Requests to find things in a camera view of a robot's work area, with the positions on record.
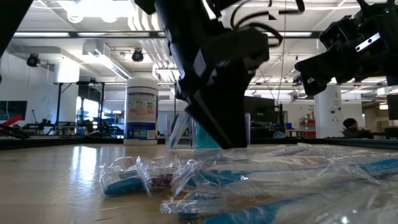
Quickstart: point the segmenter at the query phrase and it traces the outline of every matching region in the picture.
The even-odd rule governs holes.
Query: red object
[[[15,117],[9,119],[8,121],[4,122],[3,125],[10,126],[10,125],[16,123],[17,121],[22,120],[22,119],[24,119],[24,118],[22,117],[22,115],[17,115],[17,116],[15,116]]]

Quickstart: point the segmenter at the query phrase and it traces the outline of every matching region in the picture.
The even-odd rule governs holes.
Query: ceiling
[[[157,16],[148,16],[142,12],[130,0],[80,0],[86,1],[90,7],[84,8],[85,16],[81,22],[73,23],[71,15],[77,15],[76,9],[72,9],[72,0],[63,1],[34,1],[27,15],[22,21],[18,32],[55,32],[55,31],[77,31],[77,32],[109,32],[109,31],[131,31],[131,30],[160,30]],[[268,1],[253,0],[242,7],[236,15],[236,21],[258,11],[268,10]],[[306,0],[306,11],[299,16],[278,15],[277,11],[284,8],[296,8],[292,0],[273,0],[270,9],[276,21],[270,21],[268,17],[261,17],[253,21],[265,22],[276,30],[283,31],[323,31],[333,21],[340,20],[345,15],[353,15],[359,10],[354,0]],[[229,20],[236,6],[224,10],[221,21],[224,26],[229,27]],[[115,20],[112,23],[104,20]],[[83,55],[82,45],[85,39],[14,39],[12,44],[17,46],[56,46],[74,55],[83,67],[82,77],[95,77],[106,82],[120,82],[115,73],[104,65],[90,60]],[[152,67],[163,68],[157,72],[161,82],[172,82],[178,76],[174,61],[167,53],[165,39],[101,39],[101,44],[106,44],[111,50],[111,60],[116,61],[127,71],[152,72]],[[144,61],[133,62],[131,59],[134,49],[143,48]],[[297,75],[294,64],[319,54],[316,39],[285,39],[279,47],[270,49],[271,58],[258,69],[253,82],[291,82]],[[372,78],[369,82],[382,82],[385,78]]]

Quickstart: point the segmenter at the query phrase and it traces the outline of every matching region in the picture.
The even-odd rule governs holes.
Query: white container
[[[134,77],[126,83],[125,145],[157,144],[159,90],[156,80]]]

